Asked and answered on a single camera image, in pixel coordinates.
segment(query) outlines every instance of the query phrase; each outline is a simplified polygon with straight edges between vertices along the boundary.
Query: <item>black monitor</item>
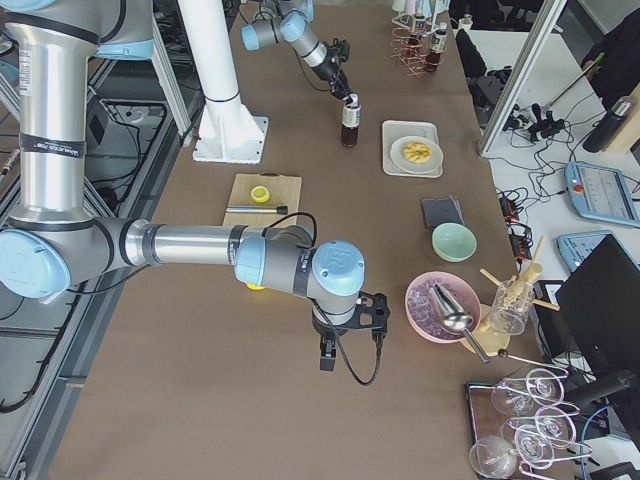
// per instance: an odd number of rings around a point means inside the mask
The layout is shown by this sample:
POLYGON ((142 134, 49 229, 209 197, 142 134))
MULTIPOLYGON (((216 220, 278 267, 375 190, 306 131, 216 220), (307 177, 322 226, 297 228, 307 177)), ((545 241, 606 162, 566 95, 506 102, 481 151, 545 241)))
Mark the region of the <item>black monitor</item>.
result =
POLYGON ((557 299, 576 345, 599 382, 597 388, 581 388, 594 397, 606 392, 640 448, 640 269, 607 235, 563 284, 557 299))

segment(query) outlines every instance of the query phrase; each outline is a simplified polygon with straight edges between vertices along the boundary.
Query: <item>blue cable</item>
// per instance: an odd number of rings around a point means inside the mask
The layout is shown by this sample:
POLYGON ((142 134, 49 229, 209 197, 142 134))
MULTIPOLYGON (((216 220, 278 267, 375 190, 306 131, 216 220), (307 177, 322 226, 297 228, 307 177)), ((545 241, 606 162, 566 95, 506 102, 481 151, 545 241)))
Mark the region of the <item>blue cable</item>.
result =
MULTIPOLYGON (((596 410, 593 413, 593 415, 591 415, 588 418, 587 423, 585 423, 584 427, 582 428, 580 443, 584 443, 584 438, 587 436, 587 430, 589 429, 589 425, 591 424, 591 422, 593 422, 593 419, 596 418, 598 415, 600 415, 602 412, 604 412, 607 408, 609 408, 609 405, 600 407, 598 410, 596 410)), ((580 445, 580 455, 582 455, 582 445, 580 445)), ((586 458, 580 459, 580 467, 582 468, 582 480, 587 480, 587 459, 586 458)))

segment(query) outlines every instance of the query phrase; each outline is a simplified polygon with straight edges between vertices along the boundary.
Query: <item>green bowl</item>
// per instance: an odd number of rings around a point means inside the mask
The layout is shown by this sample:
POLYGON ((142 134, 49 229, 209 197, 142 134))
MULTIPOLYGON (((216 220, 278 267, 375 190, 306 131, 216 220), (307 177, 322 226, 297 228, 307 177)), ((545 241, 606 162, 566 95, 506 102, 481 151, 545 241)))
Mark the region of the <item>green bowl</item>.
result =
POLYGON ((473 232, 458 223, 438 225, 431 237, 433 249, 447 262, 461 262, 473 255, 478 242, 473 232))

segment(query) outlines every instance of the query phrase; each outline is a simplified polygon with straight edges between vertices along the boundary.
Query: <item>blue tablet device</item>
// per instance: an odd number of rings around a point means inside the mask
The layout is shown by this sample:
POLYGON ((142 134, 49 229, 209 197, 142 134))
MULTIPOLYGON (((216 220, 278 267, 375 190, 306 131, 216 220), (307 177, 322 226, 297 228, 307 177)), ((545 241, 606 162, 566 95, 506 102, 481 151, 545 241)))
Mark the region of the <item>blue tablet device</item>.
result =
POLYGON ((570 162, 564 172, 571 202, 580 215, 640 228, 640 217, 620 170, 570 162))

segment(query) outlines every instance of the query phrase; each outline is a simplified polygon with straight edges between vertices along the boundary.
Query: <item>wooden stick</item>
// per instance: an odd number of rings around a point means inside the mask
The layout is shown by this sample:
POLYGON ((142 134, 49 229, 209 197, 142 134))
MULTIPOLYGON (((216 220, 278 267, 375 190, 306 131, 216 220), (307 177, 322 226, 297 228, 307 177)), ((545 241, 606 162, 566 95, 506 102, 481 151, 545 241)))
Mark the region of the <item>wooden stick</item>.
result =
POLYGON ((489 273, 484 268, 480 269, 480 273, 483 274, 485 277, 487 277, 489 280, 491 280, 491 282, 493 282, 496 286, 500 285, 500 280, 498 280, 496 277, 494 277, 491 273, 489 273))
POLYGON ((536 247, 536 251, 533 253, 533 257, 531 257, 531 263, 540 263, 538 262, 538 258, 542 253, 542 249, 544 248, 545 243, 547 243, 547 237, 543 235, 540 237, 540 240, 538 240, 538 246, 536 247))
POLYGON ((533 299, 533 303, 536 305, 540 305, 541 307, 548 308, 549 310, 554 310, 556 312, 560 311, 560 307, 558 305, 554 305, 553 303, 545 302, 544 300, 538 300, 537 298, 533 299))

